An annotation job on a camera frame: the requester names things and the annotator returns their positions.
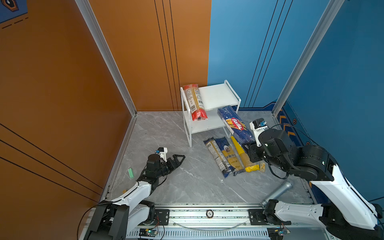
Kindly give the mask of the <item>blue Barilla spaghetti bag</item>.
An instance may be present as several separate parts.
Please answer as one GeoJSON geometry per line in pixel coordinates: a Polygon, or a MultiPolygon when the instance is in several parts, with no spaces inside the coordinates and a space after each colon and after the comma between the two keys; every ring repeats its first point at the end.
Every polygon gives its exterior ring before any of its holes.
{"type": "Polygon", "coordinates": [[[240,145],[250,144],[256,141],[254,134],[234,111],[232,106],[218,108],[217,113],[240,145]]]}

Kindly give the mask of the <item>clear white-label spaghetti bag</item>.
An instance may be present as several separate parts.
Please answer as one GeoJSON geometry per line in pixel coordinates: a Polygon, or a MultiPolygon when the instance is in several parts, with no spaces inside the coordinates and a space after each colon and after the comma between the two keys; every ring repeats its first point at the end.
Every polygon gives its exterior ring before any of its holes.
{"type": "Polygon", "coordinates": [[[209,138],[205,140],[204,143],[207,149],[212,154],[213,158],[215,159],[215,162],[220,168],[220,171],[222,172],[224,178],[227,178],[234,171],[234,168],[227,161],[222,150],[219,148],[219,145],[217,144],[216,140],[214,138],[209,138]]]}

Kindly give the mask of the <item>red spaghetti bag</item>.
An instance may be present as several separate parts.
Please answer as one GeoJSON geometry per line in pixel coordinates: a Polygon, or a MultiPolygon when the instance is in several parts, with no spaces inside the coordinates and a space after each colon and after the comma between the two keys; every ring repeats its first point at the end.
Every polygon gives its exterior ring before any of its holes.
{"type": "Polygon", "coordinates": [[[197,84],[183,86],[187,101],[191,109],[193,121],[207,120],[207,112],[201,97],[200,89],[197,84]]]}

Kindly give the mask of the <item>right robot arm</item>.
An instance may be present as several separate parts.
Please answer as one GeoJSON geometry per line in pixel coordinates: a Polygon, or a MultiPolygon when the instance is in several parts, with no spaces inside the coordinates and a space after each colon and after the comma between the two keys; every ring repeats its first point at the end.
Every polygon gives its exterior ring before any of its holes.
{"type": "Polygon", "coordinates": [[[268,220],[288,224],[299,221],[318,225],[341,240],[382,240],[383,209],[367,201],[344,176],[336,159],[323,147],[298,147],[283,130],[267,129],[257,140],[242,144],[252,162],[264,160],[288,176],[310,182],[322,191],[329,203],[300,207],[270,200],[268,220]]]}

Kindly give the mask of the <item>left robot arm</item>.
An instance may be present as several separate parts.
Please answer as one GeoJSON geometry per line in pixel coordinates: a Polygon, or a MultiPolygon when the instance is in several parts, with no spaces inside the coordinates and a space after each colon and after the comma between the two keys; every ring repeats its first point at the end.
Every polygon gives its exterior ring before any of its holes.
{"type": "Polygon", "coordinates": [[[139,224],[152,223],[155,204],[145,199],[161,185],[159,179],[180,167],[186,158],[184,155],[166,158],[166,154],[166,148],[160,148],[149,155],[146,167],[130,190],[112,201],[102,201],[94,206],[84,240],[124,240],[139,224]]]}

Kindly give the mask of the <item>white two-tier shelf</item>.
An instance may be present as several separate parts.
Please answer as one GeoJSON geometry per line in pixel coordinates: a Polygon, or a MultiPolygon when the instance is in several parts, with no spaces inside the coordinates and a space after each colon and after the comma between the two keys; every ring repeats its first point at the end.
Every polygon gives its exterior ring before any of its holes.
{"type": "Polygon", "coordinates": [[[208,115],[208,119],[206,120],[193,121],[192,109],[183,88],[180,88],[180,92],[182,99],[183,123],[190,147],[192,146],[192,135],[196,133],[222,128],[224,129],[226,136],[230,136],[225,123],[217,113],[217,109],[225,106],[235,106],[237,107],[236,112],[238,112],[242,100],[227,80],[222,84],[200,88],[202,102],[208,115]]]}

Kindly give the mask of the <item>small tan tag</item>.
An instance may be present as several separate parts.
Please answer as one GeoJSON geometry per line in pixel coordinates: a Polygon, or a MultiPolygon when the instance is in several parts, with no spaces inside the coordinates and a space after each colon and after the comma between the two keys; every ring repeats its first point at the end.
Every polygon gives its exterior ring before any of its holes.
{"type": "Polygon", "coordinates": [[[264,161],[260,161],[259,168],[260,168],[260,172],[262,172],[262,173],[266,172],[266,164],[264,161]]]}

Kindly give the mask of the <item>silver metal cylinder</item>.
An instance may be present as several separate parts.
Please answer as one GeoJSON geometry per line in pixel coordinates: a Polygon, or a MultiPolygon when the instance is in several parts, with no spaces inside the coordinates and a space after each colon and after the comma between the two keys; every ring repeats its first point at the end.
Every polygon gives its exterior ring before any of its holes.
{"type": "Polygon", "coordinates": [[[269,200],[277,200],[282,194],[292,189],[293,186],[294,185],[290,181],[284,181],[280,186],[278,186],[261,201],[261,205],[265,207],[269,200]]]}

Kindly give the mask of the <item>green connector block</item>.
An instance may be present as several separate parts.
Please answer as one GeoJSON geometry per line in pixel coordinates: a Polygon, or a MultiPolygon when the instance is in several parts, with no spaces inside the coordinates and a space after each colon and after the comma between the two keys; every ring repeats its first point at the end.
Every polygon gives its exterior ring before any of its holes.
{"type": "Polygon", "coordinates": [[[129,169],[128,169],[128,176],[129,176],[130,179],[133,179],[133,178],[134,178],[134,173],[133,173],[132,168],[129,168],[129,169]]]}

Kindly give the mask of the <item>blue yellow spaghetti bag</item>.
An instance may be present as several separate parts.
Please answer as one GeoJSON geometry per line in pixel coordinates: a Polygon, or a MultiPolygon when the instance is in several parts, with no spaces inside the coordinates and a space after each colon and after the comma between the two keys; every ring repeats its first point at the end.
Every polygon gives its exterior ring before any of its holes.
{"type": "Polygon", "coordinates": [[[220,151],[222,152],[224,156],[224,163],[226,164],[230,172],[233,173],[234,176],[245,172],[245,169],[240,163],[238,157],[235,154],[235,151],[229,144],[228,140],[225,137],[223,137],[223,138],[215,139],[215,142],[217,143],[220,151]]]}

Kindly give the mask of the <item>left circuit board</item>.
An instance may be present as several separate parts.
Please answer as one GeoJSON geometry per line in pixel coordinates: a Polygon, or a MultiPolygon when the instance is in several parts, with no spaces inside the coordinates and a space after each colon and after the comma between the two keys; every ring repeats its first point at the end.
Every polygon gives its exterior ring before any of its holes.
{"type": "Polygon", "coordinates": [[[140,229],[139,238],[140,239],[145,239],[145,238],[154,239],[158,234],[159,234],[159,231],[157,228],[155,228],[155,229],[140,229]]]}

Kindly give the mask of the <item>circuit board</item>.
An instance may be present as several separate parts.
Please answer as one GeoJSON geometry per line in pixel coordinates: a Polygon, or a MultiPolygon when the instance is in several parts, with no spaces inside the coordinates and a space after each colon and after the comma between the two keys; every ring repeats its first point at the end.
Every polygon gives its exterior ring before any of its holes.
{"type": "Polygon", "coordinates": [[[287,229],[267,229],[268,235],[271,240],[283,240],[285,235],[289,235],[291,233],[290,230],[287,229]]]}
{"type": "Polygon", "coordinates": [[[159,231],[157,228],[155,228],[155,229],[140,229],[139,238],[140,239],[145,239],[145,238],[154,239],[158,234],[159,234],[159,231]]]}

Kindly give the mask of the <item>right circuit board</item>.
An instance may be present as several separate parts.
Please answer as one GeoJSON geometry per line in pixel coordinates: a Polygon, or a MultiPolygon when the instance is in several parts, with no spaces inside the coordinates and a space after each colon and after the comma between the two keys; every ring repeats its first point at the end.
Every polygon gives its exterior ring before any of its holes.
{"type": "Polygon", "coordinates": [[[267,229],[268,235],[271,240],[283,240],[285,235],[289,235],[291,233],[290,230],[287,229],[267,229]]]}

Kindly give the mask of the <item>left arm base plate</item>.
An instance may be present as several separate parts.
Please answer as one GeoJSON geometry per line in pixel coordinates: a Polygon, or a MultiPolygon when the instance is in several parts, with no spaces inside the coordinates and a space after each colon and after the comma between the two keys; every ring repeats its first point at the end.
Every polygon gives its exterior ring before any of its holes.
{"type": "Polygon", "coordinates": [[[150,211],[149,217],[141,223],[143,226],[154,226],[160,223],[161,226],[167,226],[170,220],[169,209],[155,209],[150,211]]]}

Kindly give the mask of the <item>aluminium front rail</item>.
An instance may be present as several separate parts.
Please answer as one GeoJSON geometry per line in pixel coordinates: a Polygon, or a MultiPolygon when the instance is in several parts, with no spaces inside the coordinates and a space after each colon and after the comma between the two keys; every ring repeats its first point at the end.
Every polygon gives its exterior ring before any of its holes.
{"type": "MultiPolygon", "coordinates": [[[[155,205],[155,209],[169,209],[167,226],[139,224],[127,233],[125,240],[270,240],[267,229],[287,229],[291,233],[283,240],[335,240],[336,237],[325,229],[308,223],[293,221],[291,225],[252,226],[249,209],[262,209],[260,205],[155,205]],[[206,211],[213,210],[214,217],[208,219],[206,211]],[[159,234],[154,238],[139,238],[140,229],[155,229],[159,234]]],[[[80,235],[83,240],[94,214],[80,235]]]]}

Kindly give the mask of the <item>round rail knob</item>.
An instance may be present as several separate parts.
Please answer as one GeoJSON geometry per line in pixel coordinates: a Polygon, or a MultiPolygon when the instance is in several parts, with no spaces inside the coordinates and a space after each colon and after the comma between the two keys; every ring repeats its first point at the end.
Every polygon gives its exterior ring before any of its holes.
{"type": "Polygon", "coordinates": [[[206,211],[206,217],[207,217],[208,219],[213,218],[213,217],[214,217],[214,212],[213,212],[213,210],[207,210],[207,211],[206,211]]]}

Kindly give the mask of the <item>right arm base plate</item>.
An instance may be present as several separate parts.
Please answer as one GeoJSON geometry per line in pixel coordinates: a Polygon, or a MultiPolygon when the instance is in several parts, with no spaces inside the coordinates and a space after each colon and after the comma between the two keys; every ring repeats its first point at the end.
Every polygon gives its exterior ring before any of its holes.
{"type": "Polygon", "coordinates": [[[274,226],[283,226],[291,225],[291,221],[282,221],[275,214],[264,214],[263,209],[249,209],[249,220],[252,226],[262,226],[262,225],[274,225],[274,226]]]}

